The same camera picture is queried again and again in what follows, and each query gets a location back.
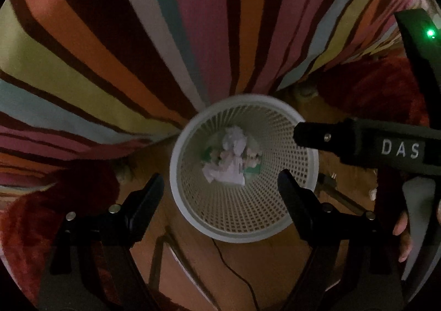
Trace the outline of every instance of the white plastic basket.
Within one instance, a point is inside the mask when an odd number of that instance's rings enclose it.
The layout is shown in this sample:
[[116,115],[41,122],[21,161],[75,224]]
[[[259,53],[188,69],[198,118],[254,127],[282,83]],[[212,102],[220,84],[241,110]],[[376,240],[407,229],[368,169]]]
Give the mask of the white plastic basket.
[[[170,162],[173,198],[200,232],[230,243],[263,240],[292,223],[277,190],[277,176],[288,169],[301,187],[315,189],[318,152],[295,144],[294,126],[304,119],[288,104],[263,95],[239,95],[195,116],[182,131]],[[207,182],[201,156],[208,138],[237,125],[262,150],[262,170],[245,187]]]

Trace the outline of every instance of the black cable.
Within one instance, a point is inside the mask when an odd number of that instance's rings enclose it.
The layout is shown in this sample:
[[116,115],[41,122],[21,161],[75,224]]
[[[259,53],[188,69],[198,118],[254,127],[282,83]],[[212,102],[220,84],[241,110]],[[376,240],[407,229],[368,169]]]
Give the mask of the black cable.
[[228,270],[230,270],[239,279],[241,279],[243,282],[246,283],[246,286],[248,286],[248,288],[250,289],[251,296],[253,297],[253,302],[254,302],[254,306],[256,307],[256,311],[260,311],[259,304],[257,303],[257,299],[256,299],[256,294],[254,293],[254,290],[253,290],[253,287],[251,286],[251,284],[248,281],[246,281],[242,276],[240,276],[237,272],[235,272],[230,266],[228,266],[228,264],[224,260],[224,257],[222,256],[222,252],[219,249],[219,246],[216,244],[216,241],[213,238],[211,238],[211,240],[213,240],[213,244],[215,245],[215,247],[219,253],[219,256],[220,256],[220,259],[222,260],[222,263],[228,268]]

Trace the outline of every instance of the striped fabric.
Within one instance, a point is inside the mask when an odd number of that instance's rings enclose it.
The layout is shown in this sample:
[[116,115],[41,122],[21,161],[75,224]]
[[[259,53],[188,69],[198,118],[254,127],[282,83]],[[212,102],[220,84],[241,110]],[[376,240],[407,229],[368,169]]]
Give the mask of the striped fabric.
[[77,159],[174,135],[233,94],[386,49],[425,0],[6,0],[0,184],[35,187]]

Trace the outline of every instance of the silver screw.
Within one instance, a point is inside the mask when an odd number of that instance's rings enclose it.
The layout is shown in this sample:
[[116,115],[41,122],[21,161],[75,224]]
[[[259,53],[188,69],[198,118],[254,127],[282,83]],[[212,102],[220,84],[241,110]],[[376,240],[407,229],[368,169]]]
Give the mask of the silver screw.
[[321,210],[323,210],[325,213],[330,213],[334,210],[334,206],[329,203],[323,203],[321,205]]
[[116,214],[121,210],[121,205],[119,204],[113,204],[109,207],[109,213]]
[[368,218],[369,220],[375,220],[377,216],[375,215],[375,213],[373,211],[368,211],[366,212],[366,218]]
[[66,220],[67,220],[67,221],[72,221],[72,220],[75,219],[76,216],[77,216],[77,214],[75,214],[74,211],[71,211],[70,213],[68,213],[68,214],[66,215]]

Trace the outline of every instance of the wooden floor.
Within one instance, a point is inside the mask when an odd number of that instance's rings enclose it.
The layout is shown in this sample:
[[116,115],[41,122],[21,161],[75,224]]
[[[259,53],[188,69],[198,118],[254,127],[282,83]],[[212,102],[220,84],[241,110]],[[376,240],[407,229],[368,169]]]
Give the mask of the wooden floor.
[[[297,103],[289,94],[283,99],[307,120],[337,122],[345,115],[327,106],[320,97],[306,103]],[[120,202],[129,192],[142,188],[150,176],[159,172],[165,179],[165,195],[156,211],[144,239],[132,249],[132,255],[148,281],[156,239],[170,226],[178,244],[204,285],[210,290],[222,311],[254,310],[247,286],[222,264],[211,239],[192,227],[180,214],[173,201],[168,182],[168,164],[175,139],[164,141],[135,153],[131,163],[136,164],[135,180],[121,189]],[[337,189],[372,210],[369,190],[376,187],[373,170],[340,164],[330,153],[320,153],[320,171],[337,174]],[[334,204],[340,211],[350,213],[334,200],[321,195],[321,201]],[[308,259],[310,248],[299,239],[293,225],[279,234],[250,244],[217,242],[226,262],[253,286],[261,309],[280,304],[292,290]],[[345,257],[341,248],[338,265]],[[160,291],[192,311],[213,310],[193,286],[169,251],[165,249],[162,261]]]

